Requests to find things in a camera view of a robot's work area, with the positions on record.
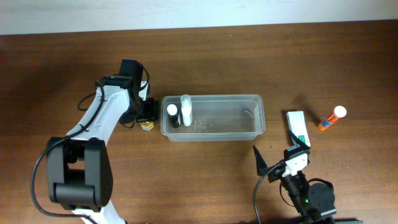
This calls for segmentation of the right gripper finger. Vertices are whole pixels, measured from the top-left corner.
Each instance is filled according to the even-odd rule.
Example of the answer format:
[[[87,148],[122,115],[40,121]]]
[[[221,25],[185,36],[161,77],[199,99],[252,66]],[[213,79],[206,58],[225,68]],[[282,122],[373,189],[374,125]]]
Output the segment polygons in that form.
[[[310,147],[299,139],[291,130],[289,130],[289,136],[294,144],[292,147],[288,148],[289,152],[307,152],[310,150]]]
[[[255,159],[256,159],[257,175],[259,177],[262,177],[263,175],[267,174],[268,166],[267,166],[265,160],[263,159],[263,157],[261,156],[261,153],[259,152],[257,147],[255,145],[253,145],[252,148],[253,148],[254,156],[255,156]]]

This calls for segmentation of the small gold-lidded balm jar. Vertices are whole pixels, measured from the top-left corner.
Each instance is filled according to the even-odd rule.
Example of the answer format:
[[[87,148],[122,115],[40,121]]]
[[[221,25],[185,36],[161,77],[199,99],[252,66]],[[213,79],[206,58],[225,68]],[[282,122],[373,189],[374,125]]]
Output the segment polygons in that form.
[[[154,123],[152,121],[144,121],[139,123],[141,128],[145,131],[150,131],[154,128]]]

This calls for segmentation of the dark bottle white cap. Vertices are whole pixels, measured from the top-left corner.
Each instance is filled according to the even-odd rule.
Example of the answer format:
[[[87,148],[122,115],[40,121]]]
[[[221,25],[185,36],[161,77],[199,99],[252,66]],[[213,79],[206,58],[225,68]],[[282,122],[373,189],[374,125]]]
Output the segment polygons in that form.
[[[181,119],[177,106],[175,104],[169,104],[167,106],[167,114],[171,127],[178,129],[181,125]]]

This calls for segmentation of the white lotion bottle clear cap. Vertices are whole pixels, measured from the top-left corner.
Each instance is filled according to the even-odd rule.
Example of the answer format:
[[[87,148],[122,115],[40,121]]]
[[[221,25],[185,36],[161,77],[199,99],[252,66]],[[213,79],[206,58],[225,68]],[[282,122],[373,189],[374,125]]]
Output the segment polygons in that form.
[[[185,126],[190,126],[192,123],[192,100],[189,95],[181,96],[181,112],[183,118],[183,124]]]

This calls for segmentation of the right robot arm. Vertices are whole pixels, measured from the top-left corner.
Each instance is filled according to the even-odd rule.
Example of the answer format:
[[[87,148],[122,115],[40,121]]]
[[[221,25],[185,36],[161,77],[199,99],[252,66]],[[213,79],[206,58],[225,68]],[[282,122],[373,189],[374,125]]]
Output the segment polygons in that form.
[[[306,179],[302,170],[310,163],[310,146],[292,131],[289,131],[289,136],[293,146],[285,149],[284,158],[270,167],[257,147],[253,147],[257,175],[260,177],[252,196],[257,221],[261,222],[257,208],[257,190],[262,181],[267,179],[270,183],[280,181],[279,188],[287,192],[292,201],[291,206],[299,214],[300,223],[334,223],[336,208],[333,184],[319,178]]]

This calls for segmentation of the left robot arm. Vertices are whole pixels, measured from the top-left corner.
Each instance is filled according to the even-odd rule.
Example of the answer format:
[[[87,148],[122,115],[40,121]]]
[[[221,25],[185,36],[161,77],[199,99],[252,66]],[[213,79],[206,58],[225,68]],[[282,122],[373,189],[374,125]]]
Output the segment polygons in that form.
[[[148,96],[144,66],[124,59],[119,72],[96,83],[93,102],[78,124],[62,138],[52,137],[45,151],[49,199],[68,217],[85,223],[125,223],[113,203],[113,175],[106,150],[117,124],[150,130],[159,117],[159,102]]]

